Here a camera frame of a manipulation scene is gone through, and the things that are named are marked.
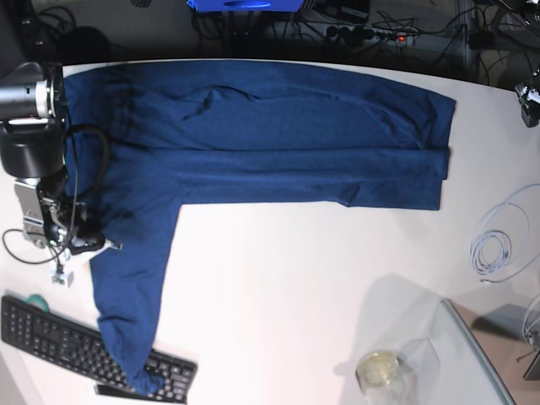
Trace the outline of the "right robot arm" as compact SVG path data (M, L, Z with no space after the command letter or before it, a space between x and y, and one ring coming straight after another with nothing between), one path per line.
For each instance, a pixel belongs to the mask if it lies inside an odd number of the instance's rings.
M107 240L87 219L86 195L66 193L65 153L66 141L78 132L99 138L101 167L90 188L95 191L109 163L107 136L95 125L67 125L62 65L42 61L30 47L28 35L39 23L31 2L1 3L1 164L15 179L26 240L72 255L98 251Z

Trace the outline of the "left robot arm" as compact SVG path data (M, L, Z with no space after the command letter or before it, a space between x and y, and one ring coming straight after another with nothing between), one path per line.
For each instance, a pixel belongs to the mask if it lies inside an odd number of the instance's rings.
M521 106L521 118L526 127L532 128L539 125L539 68L530 79L515 86L517 99Z

